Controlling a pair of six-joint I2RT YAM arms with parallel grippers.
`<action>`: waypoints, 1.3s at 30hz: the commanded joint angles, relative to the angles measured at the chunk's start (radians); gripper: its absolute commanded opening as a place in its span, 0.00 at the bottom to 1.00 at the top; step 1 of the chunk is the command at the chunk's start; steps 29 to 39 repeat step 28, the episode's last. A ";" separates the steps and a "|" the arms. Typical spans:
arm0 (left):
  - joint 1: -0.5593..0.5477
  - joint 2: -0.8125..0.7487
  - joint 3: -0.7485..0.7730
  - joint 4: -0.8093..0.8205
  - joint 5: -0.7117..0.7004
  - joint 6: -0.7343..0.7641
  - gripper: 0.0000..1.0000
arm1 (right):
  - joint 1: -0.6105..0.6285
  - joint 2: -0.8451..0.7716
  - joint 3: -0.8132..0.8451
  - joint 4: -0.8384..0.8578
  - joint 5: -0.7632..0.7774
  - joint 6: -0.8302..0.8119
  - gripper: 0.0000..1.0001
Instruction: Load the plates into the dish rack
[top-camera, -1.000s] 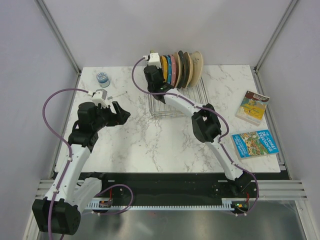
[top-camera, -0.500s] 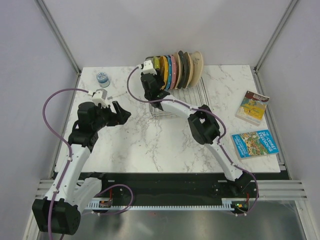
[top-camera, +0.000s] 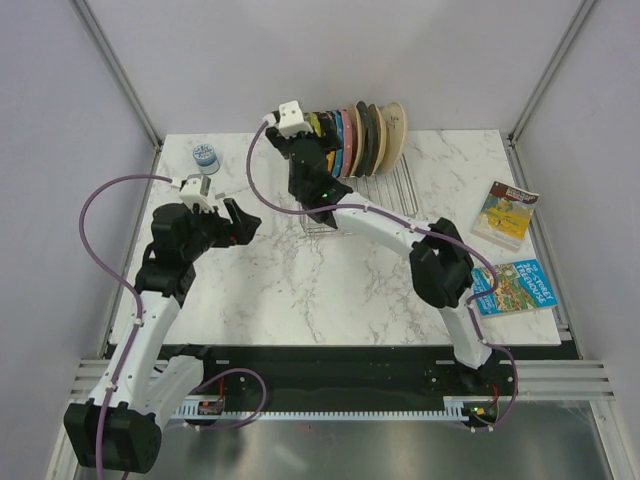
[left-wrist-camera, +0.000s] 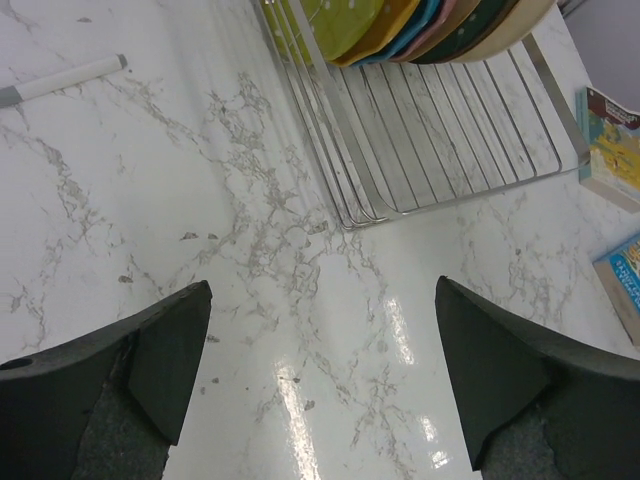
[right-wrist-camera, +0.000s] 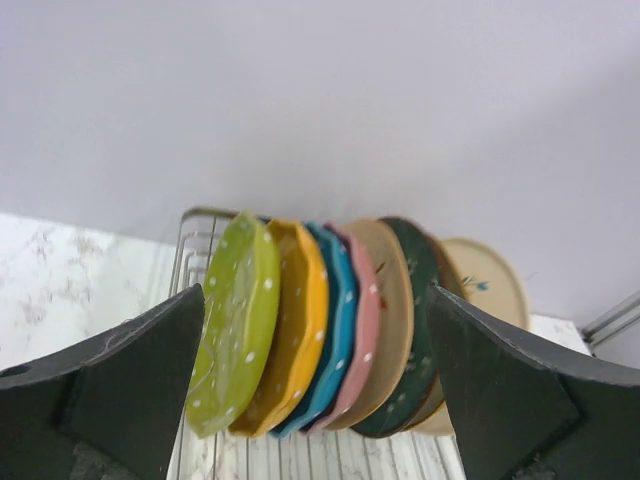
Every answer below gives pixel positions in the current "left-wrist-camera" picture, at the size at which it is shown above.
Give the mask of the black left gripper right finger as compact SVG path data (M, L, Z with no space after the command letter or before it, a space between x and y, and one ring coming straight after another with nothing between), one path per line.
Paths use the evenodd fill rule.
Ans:
M487 479L636 479L639 362L442 276L436 318L471 467Z

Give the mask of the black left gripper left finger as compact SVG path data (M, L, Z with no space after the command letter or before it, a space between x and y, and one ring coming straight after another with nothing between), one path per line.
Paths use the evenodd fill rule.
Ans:
M1 366L4 479L160 479L179 442L213 295L193 283Z

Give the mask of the blue polka dot plate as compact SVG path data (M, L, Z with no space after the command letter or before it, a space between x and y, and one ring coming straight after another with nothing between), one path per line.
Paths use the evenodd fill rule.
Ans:
M441 3L441 0L421 0L409 20L387 46L379 52L355 62L354 65L361 66L389 60L404 49L423 28L437 17Z

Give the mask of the yellow polka dot plate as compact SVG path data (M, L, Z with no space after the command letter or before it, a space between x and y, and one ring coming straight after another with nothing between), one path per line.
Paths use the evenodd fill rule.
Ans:
M340 57L329 63L347 67L386 47L402 30L420 4L420 0L387 0L364 35Z

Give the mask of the green polka dot plate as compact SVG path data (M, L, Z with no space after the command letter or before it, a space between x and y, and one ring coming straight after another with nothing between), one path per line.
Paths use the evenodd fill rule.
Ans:
M301 1L317 46L325 60L334 60L350 50L369 30L383 9L383 1ZM299 53L311 63L288 1L262 1L261 8L279 53L300 62Z

